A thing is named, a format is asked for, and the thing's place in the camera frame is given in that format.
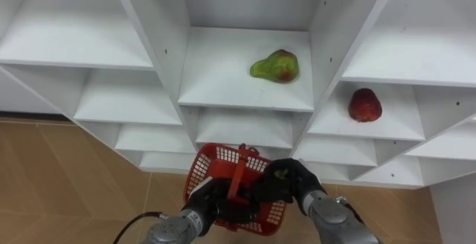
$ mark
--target green pear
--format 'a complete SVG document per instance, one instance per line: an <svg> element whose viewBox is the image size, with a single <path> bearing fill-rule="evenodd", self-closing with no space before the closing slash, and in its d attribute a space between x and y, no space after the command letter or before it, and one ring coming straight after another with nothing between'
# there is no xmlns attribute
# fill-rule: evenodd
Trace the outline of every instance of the green pear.
<svg viewBox="0 0 476 244"><path fill-rule="evenodd" d="M250 68L252 77L263 78L276 83L289 83L299 74L298 59L293 53L277 50L268 58L260 60Z"/></svg>

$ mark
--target cable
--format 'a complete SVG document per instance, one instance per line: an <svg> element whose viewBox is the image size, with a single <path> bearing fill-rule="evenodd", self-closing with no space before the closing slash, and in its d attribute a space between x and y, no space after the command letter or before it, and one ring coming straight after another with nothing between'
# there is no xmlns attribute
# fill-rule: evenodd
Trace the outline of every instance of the cable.
<svg viewBox="0 0 476 244"><path fill-rule="evenodd" d="M160 211L146 211L144 212L143 214L139 214L137 215L134 219L130 220L126 226L124 226L124 228L122 228L122 230L119 232L119 234L116 236L116 239L114 240L114 242L112 244L118 244L119 243L119 240L121 239L122 235L124 235L124 233L126 233L127 229L129 229L129 227L131 225L134 224L134 222L137 222L138 220L142 219L142 218L145 218L145 217L157 217L157 218L161 218L161 215L162 215L162 212Z"/></svg>

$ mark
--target red basket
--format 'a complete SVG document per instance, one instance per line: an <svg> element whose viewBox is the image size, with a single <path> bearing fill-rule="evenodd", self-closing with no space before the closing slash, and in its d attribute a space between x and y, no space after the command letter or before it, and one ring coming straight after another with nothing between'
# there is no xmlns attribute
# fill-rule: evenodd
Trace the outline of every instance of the red basket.
<svg viewBox="0 0 476 244"><path fill-rule="evenodd" d="M184 201L187 202L192 190L208 176L213 178L232 179L228 199L246 202L237 198L239 185L249 188L253 180L259 178L270 161L261 158L253 147L246 149L242 144L239 149L222 144L206 144L197 154L187 177L184 189ZM232 225L222 220L215 221L215 225L237 231L238 228L251 233L269 236L279 229L286 211L285 202L260 203L258 217L250 223Z"/></svg>

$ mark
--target floor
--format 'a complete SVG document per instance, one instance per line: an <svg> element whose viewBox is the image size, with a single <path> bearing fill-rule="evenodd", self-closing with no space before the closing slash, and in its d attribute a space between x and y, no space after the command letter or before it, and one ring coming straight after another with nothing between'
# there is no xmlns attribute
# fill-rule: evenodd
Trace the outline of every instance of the floor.
<svg viewBox="0 0 476 244"><path fill-rule="evenodd" d="M184 176L144 173L69 123L0 120L0 243L107 244L143 211L177 214ZM386 244L441 243L429 189L327 185L344 195ZM148 219L120 243L139 243ZM195 243L319 243L290 205L278 233L259 237L212 227Z"/></svg>

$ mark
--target metal robot arm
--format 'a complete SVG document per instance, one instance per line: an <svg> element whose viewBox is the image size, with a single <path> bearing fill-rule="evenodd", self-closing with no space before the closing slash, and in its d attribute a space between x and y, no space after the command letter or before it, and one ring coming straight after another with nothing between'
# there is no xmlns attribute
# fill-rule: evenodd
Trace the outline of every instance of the metal robot arm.
<svg viewBox="0 0 476 244"><path fill-rule="evenodd" d="M178 216L163 215L161 219L149 229L141 244L189 244L203 230L203 218L191 209L184 209Z"/></svg>
<svg viewBox="0 0 476 244"><path fill-rule="evenodd" d="M329 197L318 178L298 160L273 161L257 184L254 194L262 201L292 202L293 197L314 223L322 244L379 243L345 198Z"/></svg>
<svg viewBox="0 0 476 244"><path fill-rule="evenodd" d="M344 197L328 197L322 190L308 193L303 209L319 232L322 244L379 244Z"/></svg>
<svg viewBox="0 0 476 244"><path fill-rule="evenodd" d="M219 213L217 201L225 197L227 190L223 180L213 179L203 185L191 195L178 216L161 216L163 222L150 228L142 244L189 244L206 235ZM291 158L274 161L252 190L264 202L292 202L294 197L302 213L318 230L322 244L380 243L345 198L329 197L318 178L299 161Z"/></svg>

